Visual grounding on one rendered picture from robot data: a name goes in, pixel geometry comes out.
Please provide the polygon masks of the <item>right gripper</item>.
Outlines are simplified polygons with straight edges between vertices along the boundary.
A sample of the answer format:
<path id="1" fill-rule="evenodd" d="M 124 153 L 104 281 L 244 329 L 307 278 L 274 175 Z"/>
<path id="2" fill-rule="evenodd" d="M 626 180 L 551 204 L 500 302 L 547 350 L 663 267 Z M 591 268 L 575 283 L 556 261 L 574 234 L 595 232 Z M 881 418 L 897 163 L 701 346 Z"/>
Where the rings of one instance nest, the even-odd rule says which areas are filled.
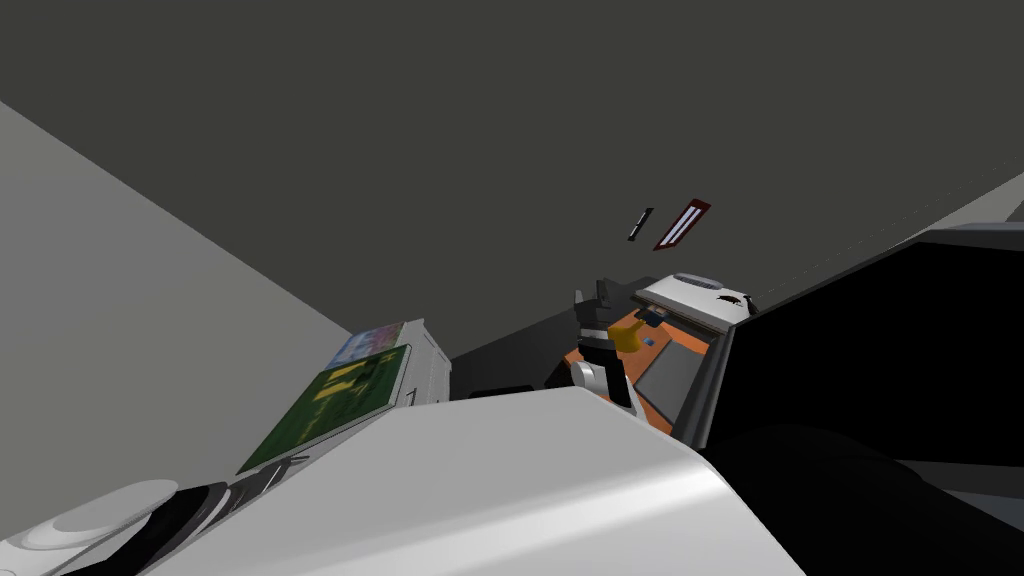
<path id="1" fill-rule="evenodd" d="M 614 282 L 608 278 L 595 283 L 596 299 L 585 300 L 583 292 L 574 290 L 573 308 L 581 329 L 607 329 L 614 323 Z"/>

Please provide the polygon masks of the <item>yellow bottle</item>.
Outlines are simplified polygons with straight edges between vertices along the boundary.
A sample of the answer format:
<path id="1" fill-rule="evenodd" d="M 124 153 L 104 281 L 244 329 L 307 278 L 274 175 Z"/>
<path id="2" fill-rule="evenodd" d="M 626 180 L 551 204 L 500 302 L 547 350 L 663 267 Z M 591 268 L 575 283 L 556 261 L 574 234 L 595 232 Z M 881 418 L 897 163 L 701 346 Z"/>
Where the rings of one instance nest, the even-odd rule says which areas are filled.
<path id="1" fill-rule="evenodd" d="M 617 323 L 608 328 L 607 333 L 613 341 L 616 352 L 633 354 L 644 346 L 645 341 L 639 336 L 639 331 L 646 325 L 643 319 L 636 319 L 629 325 Z"/>

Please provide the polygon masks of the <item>white appliance with grille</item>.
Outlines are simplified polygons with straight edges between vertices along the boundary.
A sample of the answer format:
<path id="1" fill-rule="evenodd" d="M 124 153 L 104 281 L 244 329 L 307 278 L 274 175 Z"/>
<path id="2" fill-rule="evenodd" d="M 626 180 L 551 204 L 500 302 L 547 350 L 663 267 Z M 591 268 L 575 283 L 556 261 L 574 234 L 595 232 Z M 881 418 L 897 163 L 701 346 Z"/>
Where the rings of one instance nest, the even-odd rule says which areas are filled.
<path id="1" fill-rule="evenodd" d="M 669 316 L 713 334 L 759 314 L 750 295 L 709 278 L 676 273 L 634 292 L 644 305 L 664 308 Z"/>

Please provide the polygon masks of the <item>grey mat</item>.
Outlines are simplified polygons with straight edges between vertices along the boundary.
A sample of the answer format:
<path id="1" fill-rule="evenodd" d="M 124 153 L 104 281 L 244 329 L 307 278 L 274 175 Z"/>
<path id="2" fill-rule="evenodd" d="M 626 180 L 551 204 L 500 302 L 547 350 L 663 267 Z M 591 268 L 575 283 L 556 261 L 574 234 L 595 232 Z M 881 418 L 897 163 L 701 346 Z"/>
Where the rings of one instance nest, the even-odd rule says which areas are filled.
<path id="1" fill-rule="evenodd" d="M 670 341 L 634 387 L 639 397 L 674 425 L 703 360 L 703 354 Z"/>

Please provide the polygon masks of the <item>white cabinet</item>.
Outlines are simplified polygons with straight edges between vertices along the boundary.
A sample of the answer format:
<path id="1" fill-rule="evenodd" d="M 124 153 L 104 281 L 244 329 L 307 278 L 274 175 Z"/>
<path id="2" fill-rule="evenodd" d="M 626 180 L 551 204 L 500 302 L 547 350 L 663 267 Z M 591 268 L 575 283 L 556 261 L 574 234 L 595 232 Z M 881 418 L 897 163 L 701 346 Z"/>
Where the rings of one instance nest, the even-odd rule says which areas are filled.
<path id="1" fill-rule="evenodd" d="M 408 351 L 396 407 L 447 402 L 451 362 L 427 331 L 424 320 L 406 322 L 397 343 Z"/>

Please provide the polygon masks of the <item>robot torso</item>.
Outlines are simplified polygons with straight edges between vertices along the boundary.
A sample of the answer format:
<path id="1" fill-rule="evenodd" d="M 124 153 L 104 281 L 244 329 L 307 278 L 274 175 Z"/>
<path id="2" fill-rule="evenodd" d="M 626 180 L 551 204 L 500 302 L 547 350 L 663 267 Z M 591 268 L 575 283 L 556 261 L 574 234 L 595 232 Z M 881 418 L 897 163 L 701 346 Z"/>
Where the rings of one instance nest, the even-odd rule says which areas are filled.
<path id="1" fill-rule="evenodd" d="M 581 388 L 400 408 L 147 576 L 805 576 L 684 444 Z"/>

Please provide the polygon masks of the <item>colourful picture board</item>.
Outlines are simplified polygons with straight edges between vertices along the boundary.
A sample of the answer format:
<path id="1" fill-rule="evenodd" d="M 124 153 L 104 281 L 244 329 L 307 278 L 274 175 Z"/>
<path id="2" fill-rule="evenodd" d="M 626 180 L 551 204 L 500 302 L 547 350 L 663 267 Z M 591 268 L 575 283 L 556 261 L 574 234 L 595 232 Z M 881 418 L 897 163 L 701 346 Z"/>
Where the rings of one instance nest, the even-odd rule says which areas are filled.
<path id="1" fill-rule="evenodd" d="M 333 356 L 325 369 L 340 367 L 393 348 L 397 344 L 403 327 L 404 323 L 399 322 L 352 335 Z"/>

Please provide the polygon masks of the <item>large black cabinet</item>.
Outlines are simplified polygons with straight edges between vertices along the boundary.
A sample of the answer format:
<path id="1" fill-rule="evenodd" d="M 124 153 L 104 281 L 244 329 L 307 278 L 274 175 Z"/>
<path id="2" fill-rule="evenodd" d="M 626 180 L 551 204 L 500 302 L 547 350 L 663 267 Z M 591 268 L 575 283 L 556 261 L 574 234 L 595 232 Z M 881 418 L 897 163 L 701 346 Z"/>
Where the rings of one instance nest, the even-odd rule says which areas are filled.
<path id="1" fill-rule="evenodd" d="M 673 436 L 805 576 L 1024 576 L 1024 222 L 912 240 L 715 339 Z"/>

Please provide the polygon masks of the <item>green picture board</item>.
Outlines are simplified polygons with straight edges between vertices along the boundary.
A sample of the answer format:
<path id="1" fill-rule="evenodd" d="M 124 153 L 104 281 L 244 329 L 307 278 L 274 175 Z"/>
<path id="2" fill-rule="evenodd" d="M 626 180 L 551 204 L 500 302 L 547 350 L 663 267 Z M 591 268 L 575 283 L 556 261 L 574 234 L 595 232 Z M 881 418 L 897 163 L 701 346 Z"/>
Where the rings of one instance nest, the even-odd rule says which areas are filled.
<path id="1" fill-rule="evenodd" d="M 294 455 L 396 407 L 410 357 L 411 346 L 400 345 L 319 372 L 238 472 Z"/>

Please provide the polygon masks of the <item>red framed wall picture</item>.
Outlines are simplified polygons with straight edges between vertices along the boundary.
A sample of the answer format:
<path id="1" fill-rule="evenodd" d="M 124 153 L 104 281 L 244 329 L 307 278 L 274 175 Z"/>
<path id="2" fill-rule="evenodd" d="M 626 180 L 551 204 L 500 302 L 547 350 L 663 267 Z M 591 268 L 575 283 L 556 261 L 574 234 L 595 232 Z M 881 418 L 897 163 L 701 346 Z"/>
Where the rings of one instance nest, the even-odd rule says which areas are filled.
<path id="1" fill-rule="evenodd" d="M 691 200 L 654 246 L 653 250 L 667 250 L 677 246 L 688 231 L 700 220 L 710 208 L 711 205 L 707 202 L 699 199 Z"/>

